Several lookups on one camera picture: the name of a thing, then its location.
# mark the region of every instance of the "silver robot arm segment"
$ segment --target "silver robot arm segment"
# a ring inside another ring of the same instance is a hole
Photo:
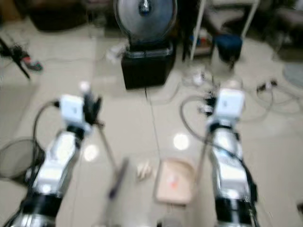
[[[222,89],[208,120],[208,132],[215,144],[210,159],[218,227],[258,225],[257,187],[242,160],[242,146],[235,130],[243,104],[241,91]]]
[[[12,227],[54,227],[72,171],[79,158],[81,139],[76,133],[61,132],[46,152],[33,185],[22,202],[22,211]]]
[[[66,129],[49,146],[19,211],[4,227],[54,227],[61,202],[79,159],[82,140],[97,123],[101,98],[96,102],[88,83],[81,85],[83,97],[63,95],[59,108]]]

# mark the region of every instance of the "small white object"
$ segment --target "small white object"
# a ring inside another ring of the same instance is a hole
[[[234,90],[242,90],[243,89],[243,85],[234,79],[230,79],[228,81],[226,81],[225,83],[221,84],[222,88],[228,88],[228,89],[234,89]]]
[[[201,114],[204,114],[204,113],[212,113],[214,110],[214,108],[210,105],[202,105],[202,106],[199,106],[198,107],[198,111],[199,113]]]
[[[222,119],[237,120],[240,118],[245,95],[243,91],[221,89],[214,109],[214,116]]]
[[[88,145],[84,150],[84,159],[87,162],[94,161],[99,156],[99,148],[95,144]]]
[[[139,181],[142,181],[142,180],[146,179],[151,174],[152,174],[152,167],[151,167],[149,161],[144,162],[144,163],[140,163],[137,166],[137,178],[138,178]]]
[[[63,95],[60,99],[60,110],[62,118],[70,123],[83,122],[83,98],[71,95]]]
[[[189,138],[183,133],[175,135],[173,142],[178,150],[186,150],[189,147]]]
[[[86,133],[90,133],[91,126],[84,119],[83,105],[82,97],[63,95],[60,99],[61,116],[66,125],[80,127]]]
[[[80,83],[80,90],[82,93],[87,94],[90,92],[90,84],[87,81],[82,81]]]
[[[265,88],[267,91],[271,90],[273,88],[273,86],[271,85],[271,82],[266,82],[265,83]]]
[[[52,187],[51,187],[50,184],[45,184],[45,185],[43,185],[43,187],[42,187],[42,192],[43,192],[44,194],[48,194],[48,193],[51,191],[51,189],[52,189]]]
[[[126,49],[126,42],[119,43],[118,45],[112,46],[106,52],[106,59],[110,61],[112,64],[116,64],[120,62],[122,58],[122,54],[125,52]]]
[[[205,28],[200,29],[199,38],[207,38],[207,30]]]
[[[201,86],[203,84],[203,77],[202,74],[196,74],[193,76],[193,83],[196,86]]]

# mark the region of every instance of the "mesh basket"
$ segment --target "mesh basket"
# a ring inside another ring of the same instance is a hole
[[[32,139],[13,141],[0,150],[0,179],[13,179],[26,172],[31,167],[34,142]],[[44,161],[45,153],[37,145],[35,165]]]

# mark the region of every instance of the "tiled floor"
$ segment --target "tiled floor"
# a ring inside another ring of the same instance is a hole
[[[14,115],[20,111],[21,105],[10,105],[11,108],[7,108],[3,114],[1,111],[0,118],[6,116],[6,122],[0,126],[0,135],[6,135],[6,140],[0,141],[0,145],[3,146],[8,139],[29,136],[33,118],[44,102],[64,93],[79,95],[78,83],[82,80],[90,81],[93,91],[103,96],[99,118],[106,123],[105,133],[115,157],[119,161],[126,156],[131,158],[125,184],[112,208],[114,224],[152,227],[158,218],[169,212],[181,218],[186,227],[214,226],[209,160],[205,161],[203,180],[195,202],[188,209],[170,209],[157,204],[153,201],[154,177],[142,183],[137,183],[134,178],[135,163],[139,161],[150,160],[157,169],[160,157],[173,155],[195,161],[200,155],[202,143],[187,132],[180,120],[178,107],[186,97],[201,92],[180,86],[183,73],[187,70],[180,56],[177,56],[175,68],[166,85],[148,89],[147,101],[143,90],[127,92],[120,64],[113,65],[104,58],[106,50],[124,41],[123,38],[91,40],[85,27],[62,34],[42,34],[29,22],[9,26],[7,30],[12,35],[19,35],[19,28],[25,28],[23,35],[30,40],[29,52],[41,60],[45,69],[43,73],[31,73],[32,81],[28,83],[14,65],[5,68],[3,89],[14,87],[15,93],[20,93],[20,96],[24,94],[22,90],[29,86],[35,86],[35,90],[24,101],[16,96],[0,97],[2,103],[28,101],[19,122],[16,122],[18,117]],[[241,59],[236,65],[236,77],[241,78],[248,89],[255,89],[258,83],[266,79],[277,78],[281,84],[303,95],[303,90],[283,79],[284,64],[272,61],[271,54],[272,50],[267,44],[246,39]],[[178,92],[170,100],[178,87]],[[281,94],[275,95],[281,100],[285,99]],[[196,106],[196,103],[188,105],[186,117],[194,129],[203,134],[205,117],[197,113]],[[289,104],[280,109],[287,110],[295,112],[297,106]],[[247,95],[243,122],[239,123],[244,157],[259,186],[258,213],[261,226],[302,226],[296,203],[303,200],[303,116],[270,112],[261,121],[246,122],[262,115],[264,111]],[[38,128],[38,138],[44,146],[61,125],[56,111],[45,113]],[[184,150],[179,150],[174,144],[180,135],[185,135],[189,141],[188,148]],[[57,218],[57,226],[90,227],[98,223],[105,210],[111,176],[104,146],[98,132],[94,131],[81,150],[81,157]],[[23,188],[13,183],[0,181],[0,224],[17,208],[24,192]]]

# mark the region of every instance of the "black stand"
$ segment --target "black stand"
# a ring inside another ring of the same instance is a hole
[[[0,37],[0,45],[2,45],[2,50],[6,53],[9,53],[9,56],[12,58],[12,60],[18,65],[20,70],[24,73],[24,75],[27,77],[28,80],[30,80],[29,74],[25,71],[25,69],[21,65],[20,58],[16,56],[10,48],[6,45],[6,43],[1,39]]]

